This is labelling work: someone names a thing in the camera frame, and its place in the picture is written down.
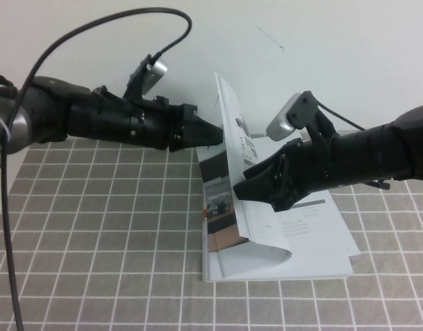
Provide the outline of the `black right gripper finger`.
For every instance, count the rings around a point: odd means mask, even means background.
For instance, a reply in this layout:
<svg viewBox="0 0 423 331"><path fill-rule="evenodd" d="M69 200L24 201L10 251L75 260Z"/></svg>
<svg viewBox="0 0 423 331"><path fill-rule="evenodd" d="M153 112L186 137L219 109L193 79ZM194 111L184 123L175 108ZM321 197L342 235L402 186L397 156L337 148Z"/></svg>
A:
<svg viewBox="0 0 423 331"><path fill-rule="evenodd" d="M234 186L236 197L242 201L275 203L283 198L280 182L274 177L257 176Z"/></svg>
<svg viewBox="0 0 423 331"><path fill-rule="evenodd" d="M294 154L299 151L300 147L300 139L292 139L286 142L271 156L244 171L245 179L254 179L265 173L268 173L269 177L275 177L276 175L280 177L285 168L289 167Z"/></svg>

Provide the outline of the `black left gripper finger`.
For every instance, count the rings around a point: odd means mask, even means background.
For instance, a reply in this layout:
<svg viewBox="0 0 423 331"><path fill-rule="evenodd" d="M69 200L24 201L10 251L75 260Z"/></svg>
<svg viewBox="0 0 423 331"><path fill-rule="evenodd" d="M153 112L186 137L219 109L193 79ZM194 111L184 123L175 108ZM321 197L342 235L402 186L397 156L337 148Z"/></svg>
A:
<svg viewBox="0 0 423 331"><path fill-rule="evenodd" d="M222 139L223 129L209 123L200 117L192 119L192 132L196 139Z"/></svg>
<svg viewBox="0 0 423 331"><path fill-rule="evenodd" d="M182 131L176 133L169 144L169 151L176 152L188 148L216 146L223 142L223 130Z"/></svg>

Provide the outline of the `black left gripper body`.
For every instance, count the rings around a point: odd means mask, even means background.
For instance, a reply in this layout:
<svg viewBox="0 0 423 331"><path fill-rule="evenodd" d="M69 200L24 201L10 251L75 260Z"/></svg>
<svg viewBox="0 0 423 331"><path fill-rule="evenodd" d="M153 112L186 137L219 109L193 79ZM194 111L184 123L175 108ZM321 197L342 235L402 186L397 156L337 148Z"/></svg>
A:
<svg viewBox="0 0 423 331"><path fill-rule="evenodd" d="M171 105L165 97L133 104L100 87L71 103L67 134L175 152L189 147L184 131L196 113L196 106Z"/></svg>

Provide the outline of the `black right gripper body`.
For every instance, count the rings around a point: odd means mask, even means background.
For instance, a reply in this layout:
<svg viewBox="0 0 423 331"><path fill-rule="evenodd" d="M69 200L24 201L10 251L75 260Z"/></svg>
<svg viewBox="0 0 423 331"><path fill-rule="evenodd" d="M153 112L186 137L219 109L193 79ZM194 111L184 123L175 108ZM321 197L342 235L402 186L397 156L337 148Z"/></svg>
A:
<svg viewBox="0 0 423 331"><path fill-rule="evenodd" d="M329 168L338 139L318 137L303 141L297 138L272 154L274 193L271 205L275 212L289 210L312 192L329 187Z"/></svg>

